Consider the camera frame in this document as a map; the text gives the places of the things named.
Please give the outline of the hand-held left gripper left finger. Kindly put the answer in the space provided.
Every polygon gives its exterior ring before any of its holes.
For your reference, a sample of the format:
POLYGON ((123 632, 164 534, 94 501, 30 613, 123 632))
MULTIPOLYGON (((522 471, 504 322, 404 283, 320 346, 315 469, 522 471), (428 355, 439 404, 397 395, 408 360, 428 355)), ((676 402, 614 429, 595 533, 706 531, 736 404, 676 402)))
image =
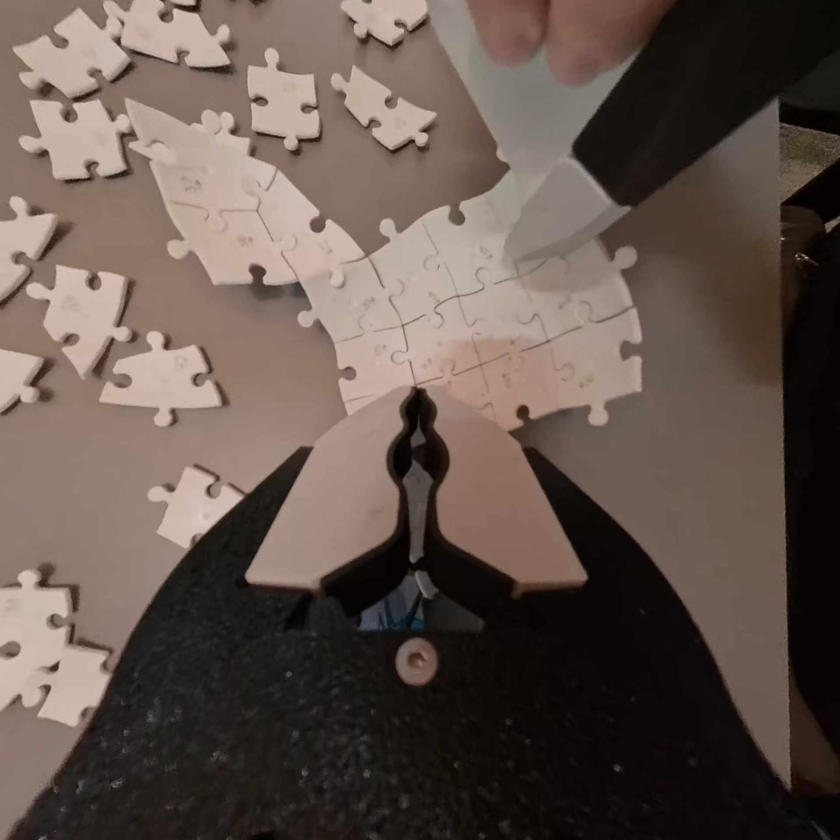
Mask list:
POLYGON ((374 604, 403 581, 417 396, 396 387, 318 439, 248 567, 249 585, 374 604))

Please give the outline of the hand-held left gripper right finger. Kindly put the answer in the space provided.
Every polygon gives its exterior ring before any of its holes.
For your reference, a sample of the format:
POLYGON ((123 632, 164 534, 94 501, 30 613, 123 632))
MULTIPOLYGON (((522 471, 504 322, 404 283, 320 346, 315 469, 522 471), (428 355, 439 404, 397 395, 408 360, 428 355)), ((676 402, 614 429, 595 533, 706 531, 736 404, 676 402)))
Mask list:
POLYGON ((521 599, 588 575, 524 449, 495 421, 427 387, 419 421, 434 474, 426 571, 451 599, 521 599))

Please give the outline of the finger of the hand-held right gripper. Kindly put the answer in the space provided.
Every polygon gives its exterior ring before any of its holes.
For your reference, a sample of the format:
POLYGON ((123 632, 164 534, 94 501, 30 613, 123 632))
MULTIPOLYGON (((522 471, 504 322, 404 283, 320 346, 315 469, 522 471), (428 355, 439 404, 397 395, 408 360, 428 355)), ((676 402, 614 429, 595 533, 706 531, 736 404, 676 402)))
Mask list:
POLYGON ((522 196, 537 192, 578 133, 578 91, 562 87, 543 58, 496 64, 466 2, 431 1, 433 28, 474 101, 522 196))
POLYGON ((515 260, 564 257, 626 216, 582 163, 558 161, 525 202, 505 243, 515 260))

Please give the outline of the single white puzzle piece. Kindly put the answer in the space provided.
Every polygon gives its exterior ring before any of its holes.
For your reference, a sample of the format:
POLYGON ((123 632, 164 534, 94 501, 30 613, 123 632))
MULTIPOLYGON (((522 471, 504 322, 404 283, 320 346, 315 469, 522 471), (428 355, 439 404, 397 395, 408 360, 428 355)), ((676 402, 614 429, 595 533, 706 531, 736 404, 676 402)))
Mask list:
POLYGON ((427 504, 433 480, 416 458, 403 478, 406 489, 408 524, 409 524, 409 562, 414 572, 417 586, 426 600, 433 600, 438 593, 428 573, 421 569, 424 556, 424 535, 427 517, 427 504))

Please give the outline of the assembled curved puzzle ball section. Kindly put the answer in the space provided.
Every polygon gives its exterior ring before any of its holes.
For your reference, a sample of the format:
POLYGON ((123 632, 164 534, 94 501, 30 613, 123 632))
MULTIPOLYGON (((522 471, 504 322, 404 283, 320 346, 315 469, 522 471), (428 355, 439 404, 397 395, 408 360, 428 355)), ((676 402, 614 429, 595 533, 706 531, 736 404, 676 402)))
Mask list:
POLYGON ((262 270, 267 286, 299 285, 333 342, 348 413, 394 386, 437 385, 512 430, 582 407, 607 423, 609 403, 643 389, 643 340, 624 271, 637 252, 592 239, 565 257, 527 263, 503 250, 518 197, 511 174, 460 205, 404 230, 381 221, 386 243, 365 255, 274 165, 249 156, 228 113, 187 124, 127 99, 137 140, 179 234, 171 257, 196 257, 218 287, 262 270))

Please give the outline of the white puzzle pieces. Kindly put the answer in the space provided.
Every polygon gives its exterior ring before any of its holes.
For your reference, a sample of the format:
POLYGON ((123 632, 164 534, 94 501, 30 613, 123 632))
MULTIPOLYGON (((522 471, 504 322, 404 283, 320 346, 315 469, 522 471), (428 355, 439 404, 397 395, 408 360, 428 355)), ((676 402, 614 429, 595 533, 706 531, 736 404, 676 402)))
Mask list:
MULTIPOLYGON (((404 34, 428 19, 427 2, 341 2, 353 20, 359 39, 367 36, 394 46, 404 34)), ((27 64, 20 79, 28 88, 54 88, 72 100, 98 90, 98 72, 107 81, 121 77, 132 65, 126 49, 189 67, 217 69, 229 65, 225 47, 230 40, 222 26, 211 34, 199 13, 173 11, 162 19, 163 2, 132 2, 122 9, 103 2, 105 28, 81 8, 55 26, 66 41, 47 36, 14 47, 27 64)), ((257 133, 283 139, 290 152, 300 140, 320 136, 318 91, 312 74, 281 71, 275 49, 265 53, 265 66, 249 66, 248 95, 251 127, 257 133)), ((341 91, 345 107, 387 150, 407 144, 427 145, 436 113, 419 108, 354 66, 350 78, 333 74, 332 88, 341 91)), ((363 252, 333 222, 317 234, 311 222, 319 210, 274 165, 249 157, 249 140, 235 136, 235 119, 228 112, 205 110, 201 123, 186 126, 164 112, 136 101, 125 101, 126 113, 112 119, 100 99, 74 102, 73 118, 60 101, 32 100, 38 136, 19 138, 27 154, 49 157, 52 175, 62 182, 80 182, 91 170, 103 178, 128 171, 123 136, 150 162, 164 206, 182 239, 168 244, 181 259, 194 253, 217 286, 253 281, 251 269, 265 270, 266 284, 284 286, 314 282, 315 291, 350 291, 351 269, 362 267, 363 252)), ((31 213, 22 196, 10 196, 15 218, 2 219, 2 305, 25 284, 31 266, 51 244, 60 219, 54 213, 31 213)), ((133 332, 122 323, 130 293, 130 278, 107 271, 57 266, 53 287, 31 283, 27 294, 47 301, 44 330, 60 345, 70 366, 86 381, 96 372, 112 343, 127 343, 133 332)), ((166 335, 145 335, 149 349, 114 363, 112 372, 128 378, 119 386, 106 382, 101 404, 154 410, 154 423, 168 427, 178 412, 210 410, 224 405, 212 378, 204 350, 194 344, 173 348, 166 335)), ((39 377, 47 360, 33 353, 2 346, 2 415, 18 404, 37 403, 39 377)), ((166 538, 185 548, 240 498, 224 487, 216 498, 207 494, 214 477, 189 468, 174 495, 156 487, 150 500, 170 498, 161 523, 166 538)), ((70 728, 78 727, 87 711, 101 701, 109 675, 107 651, 72 644, 67 620, 70 591, 48 588, 37 570, 18 576, 17 585, 2 587, 2 648, 17 645, 15 656, 2 656, 2 709, 20 700, 24 707, 42 703, 38 716, 70 728)))

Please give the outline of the person's right hand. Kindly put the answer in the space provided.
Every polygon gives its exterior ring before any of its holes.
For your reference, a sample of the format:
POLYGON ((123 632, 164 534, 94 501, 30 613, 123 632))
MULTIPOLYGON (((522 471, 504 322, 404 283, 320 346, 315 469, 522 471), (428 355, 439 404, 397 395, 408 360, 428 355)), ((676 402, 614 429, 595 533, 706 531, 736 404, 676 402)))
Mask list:
POLYGON ((478 37, 499 65, 544 54, 554 79, 578 87, 646 43, 674 1, 468 1, 478 37))

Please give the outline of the person's dark clothing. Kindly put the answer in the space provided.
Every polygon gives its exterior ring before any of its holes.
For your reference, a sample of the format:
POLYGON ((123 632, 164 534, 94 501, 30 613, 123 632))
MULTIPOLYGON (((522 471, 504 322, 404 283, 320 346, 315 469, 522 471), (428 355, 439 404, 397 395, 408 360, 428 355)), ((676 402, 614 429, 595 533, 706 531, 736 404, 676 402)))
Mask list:
POLYGON ((784 339, 791 664, 838 753, 838 282, 805 282, 784 339))

